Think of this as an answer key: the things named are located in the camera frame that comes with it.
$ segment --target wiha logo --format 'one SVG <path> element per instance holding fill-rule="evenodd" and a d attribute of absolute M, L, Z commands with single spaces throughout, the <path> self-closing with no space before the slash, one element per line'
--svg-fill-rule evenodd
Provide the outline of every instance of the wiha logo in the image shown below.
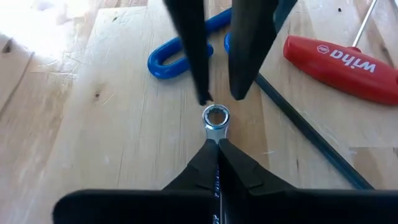
<path fill-rule="evenodd" d="M 371 73 L 374 73 L 376 69 L 375 64 L 371 64 L 370 62 L 363 62 L 361 61 L 360 58 L 356 58 L 354 56 L 351 56 L 349 54 L 345 54 L 344 52 L 340 50 L 335 50 L 333 51 L 330 56 L 335 59 L 340 59 L 345 63 L 345 66 L 349 66 L 350 68 L 362 68 L 366 71 L 369 71 Z"/>

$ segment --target metal ring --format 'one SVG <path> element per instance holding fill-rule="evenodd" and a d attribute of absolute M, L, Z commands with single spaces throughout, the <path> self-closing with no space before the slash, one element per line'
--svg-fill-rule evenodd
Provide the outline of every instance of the metal ring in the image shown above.
<path fill-rule="evenodd" d="M 209 114 L 214 111 L 214 110 L 220 110 L 224 113 L 224 121 L 221 122 L 221 124 L 213 124 L 210 120 L 209 120 Z M 228 125 L 229 123 L 229 110 L 227 109 L 227 107 L 225 107 L 224 105 L 210 105 L 208 106 L 204 112 L 203 112 L 203 120 L 205 122 L 205 125 L 207 128 L 210 129 L 222 129 L 225 126 Z"/>

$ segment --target screwdriver shaft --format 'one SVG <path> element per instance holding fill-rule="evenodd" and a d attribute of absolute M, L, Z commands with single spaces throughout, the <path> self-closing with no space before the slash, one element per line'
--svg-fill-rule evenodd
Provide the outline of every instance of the screwdriver shaft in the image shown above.
<path fill-rule="evenodd" d="M 366 24 L 368 23 L 369 17 L 371 17 L 372 11 L 374 9 L 374 6 L 376 5 L 377 0 L 373 0 L 371 7 L 368 10 L 368 13 L 365 16 L 364 21 L 362 22 L 361 28 L 359 28 L 358 34 L 355 37 L 354 43 L 353 43 L 353 47 L 356 47 L 358 45 L 358 42 L 363 34 L 363 30 L 366 27 Z"/>

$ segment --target t-handle screwdriver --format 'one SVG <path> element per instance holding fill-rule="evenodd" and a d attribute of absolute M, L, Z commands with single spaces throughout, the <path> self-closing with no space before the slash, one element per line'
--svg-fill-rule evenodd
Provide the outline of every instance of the t-handle screwdriver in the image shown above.
<path fill-rule="evenodd" d="M 288 36 L 284 57 L 314 79 L 343 92 L 398 105 L 398 71 L 356 47 L 377 0 L 373 0 L 352 47 Z"/>

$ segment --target wooden workbench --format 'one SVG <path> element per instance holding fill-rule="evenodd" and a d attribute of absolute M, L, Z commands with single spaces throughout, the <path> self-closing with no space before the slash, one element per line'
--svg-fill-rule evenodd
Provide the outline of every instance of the wooden workbench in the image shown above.
<path fill-rule="evenodd" d="M 205 2 L 208 17 L 231 6 Z M 375 188 L 398 189 L 398 109 L 318 83 L 282 56 L 288 34 L 351 45 L 370 2 L 299 0 L 260 72 Z M 397 68 L 397 28 L 396 5 L 379 1 L 358 47 Z M 210 74 L 215 103 L 231 112 L 230 141 L 296 187 L 351 188 L 256 84 L 233 100 L 226 31 L 210 37 Z M 50 223 L 54 203 L 74 190 L 161 189 L 204 143 L 189 72 L 158 80 L 146 67 L 175 37 L 160 0 L 102 9 L 89 33 L 67 75 L 27 66 L 18 45 L 1 54 L 0 223 Z"/>

